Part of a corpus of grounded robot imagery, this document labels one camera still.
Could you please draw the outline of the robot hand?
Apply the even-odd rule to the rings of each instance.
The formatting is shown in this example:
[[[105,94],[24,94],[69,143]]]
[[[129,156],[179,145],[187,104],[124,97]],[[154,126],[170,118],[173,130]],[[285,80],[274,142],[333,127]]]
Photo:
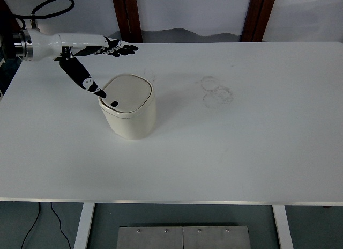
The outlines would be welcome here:
[[[58,33],[46,35],[34,29],[27,31],[31,43],[27,45],[28,60],[38,61],[50,58],[59,62],[62,70],[82,89],[105,98],[105,91],[99,88],[78,57],[89,55],[110,55],[120,57],[133,55],[138,47],[128,42],[96,34]]]

